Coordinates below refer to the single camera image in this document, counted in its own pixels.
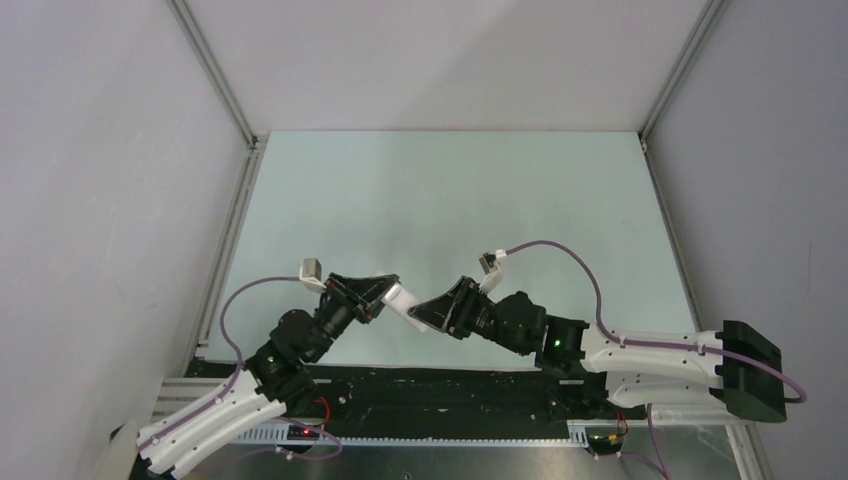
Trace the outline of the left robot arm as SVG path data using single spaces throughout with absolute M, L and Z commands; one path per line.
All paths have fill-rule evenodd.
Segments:
M 246 357 L 238 352 L 222 384 L 171 416 L 143 427 L 127 479 L 181 479 L 212 453 L 266 421 L 310 412 L 318 399 L 308 371 L 354 321 L 367 324 L 400 283 L 394 274 L 331 274 L 313 311 L 284 313 L 269 339 Z

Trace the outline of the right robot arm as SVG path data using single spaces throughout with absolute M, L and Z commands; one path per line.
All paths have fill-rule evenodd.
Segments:
M 782 423 L 782 352 L 749 324 L 690 334 L 611 332 L 549 314 L 522 291 L 494 302 L 470 278 L 411 306 L 410 317 L 457 339 L 476 334 L 537 368 L 582 384 L 575 400 L 598 418 L 649 404 L 723 407 L 740 419 Z

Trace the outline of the white remote control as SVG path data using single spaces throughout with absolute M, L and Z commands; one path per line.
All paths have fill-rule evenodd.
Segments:
M 404 319 L 416 330 L 424 333 L 429 327 L 422 321 L 413 318 L 409 313 L 410 308 L 419 303 L 419 299 L 407 290 L 399 279 L 395 279 L 386 293 L 381 297 L 380 303 L 376 306 L 375 313 L 379 316 L 384 310 L 388 309 Z

